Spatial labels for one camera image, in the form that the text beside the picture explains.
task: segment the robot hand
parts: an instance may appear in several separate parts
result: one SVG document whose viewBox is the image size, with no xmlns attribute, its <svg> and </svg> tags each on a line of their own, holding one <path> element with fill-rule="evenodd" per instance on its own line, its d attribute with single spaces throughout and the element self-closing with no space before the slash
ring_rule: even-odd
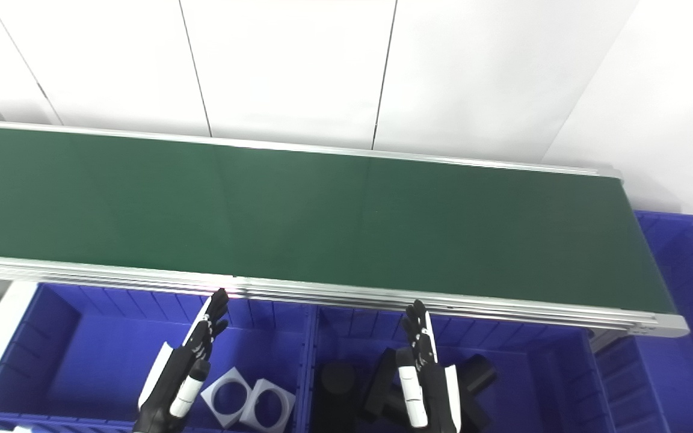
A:
<svg viewBox="0 0 693 433">
<path fill-rule="evenodd" d="M 461 406 L 456 366 L 437 362 L 437 347 L 430 314 L 418 299 L 406 309 L 402 328 L 409 348 L 396 352 L 402 395 L 410 425 L 429 433 L 458 433 Z"/>
<path fill-rule="evenodd" d="M 223 289 L 213 293 L 197 314 L 182 345 L 162 346 L 138 398 L 135 433 L 180 433 L 185 416 L 210 371 L 212 343 L 228 326 L 229 297 Z"/>
</svg>

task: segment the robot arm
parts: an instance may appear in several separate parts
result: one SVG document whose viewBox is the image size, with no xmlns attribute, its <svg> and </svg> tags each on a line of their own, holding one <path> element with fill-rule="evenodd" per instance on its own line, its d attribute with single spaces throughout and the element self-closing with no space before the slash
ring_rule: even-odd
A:
<svg viewBox="0 0 693 433">
<path fill-rule="evenodd" d="M 461 406 L 456 366 L 437 362 L 430 314 L 418 299 L 402 318 L 409 348 L 396 353 L 402 395 L 412 428 L 429 433 L 459 433 Z"/>
<path fill-rule="evenodd" d="M 154 361 L 138 404 L 134 433 L 179 433 L 185 416 L 210 371 L 212 343 L 228 326 L 220 320 L 226 314 L 229 297 L 218 290 L 197 314 L 183 344 L 175 350 L 167 343 Z"/>
</svg>

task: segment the blue plastic bin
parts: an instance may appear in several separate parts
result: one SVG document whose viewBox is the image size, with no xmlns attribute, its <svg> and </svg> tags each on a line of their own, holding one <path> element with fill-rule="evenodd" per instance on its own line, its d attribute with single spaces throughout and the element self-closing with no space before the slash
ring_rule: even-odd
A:
<svg viewBox="0 0 693 433">
<path fill-rule="evenodd" d="M 693 216 L 636 217 L 691 333 L 625 338 L 597 354 L 600 373 L 620 433 L 693 432 Z"/>
<path fill-rule="evenodd" d="M 0 361 L 0 428 L 129 433 L 162 343 L 180 345 L 204 301 L 143 290 L 40 285 Z M 236 366 L 250 386 L 266 378 L 306 400 L 302 371 L 311 352 L 313 312 L 309 305 L 233 299 L 208 381 Z M 265 409 L 275 410 L 273 403 L 256 407 L 259 420 L 276 418 Z M 300 416 L 294 413 L 286 431 L 302 431 Z M 235 429 L 253 431 L 239 423 Z M 186 430 L 221 430 L 201 398 Z"/>
<path fill-rule="evenodd" d="M 331 361 L 355 367 L 366 385 L 386 348 L 407 345 L 401 313 L 320 307 L 315 368 Z M 487 431 L 613 431 L 587 332 L 574 327 L 432 316 L 440 362 L 483 354 L 497 380 L 478 395 L 492 419 Z M 357 433 L 402 433 L 386 420 L 359 421 Z"/>
</svg>

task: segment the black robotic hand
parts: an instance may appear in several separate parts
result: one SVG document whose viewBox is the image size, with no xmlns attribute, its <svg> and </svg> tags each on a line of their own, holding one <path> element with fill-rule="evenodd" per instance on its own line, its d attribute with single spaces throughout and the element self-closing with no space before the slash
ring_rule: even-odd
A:
<svg viewBox="0 0 693 433">
<path fill-rule="evenodd" d="M 406 309 L 402 328 L 409 348 L 396 352 L 402 395 L 410 425 L 429 433 L 458 433 L 461 406 L 456 366 L 437 362 L 437 346 L 430 315 L 418 299 Z"/>
<path fill-rule="evenodd" d="M 143 386 L 134 433 L 180 433 L 192 403 L 210 371 L 215 337 L 228 322 L 229 297 L 223 289 L 213 293 L 197 314 L 182 345 L 162 346 Z"/>
</svg>

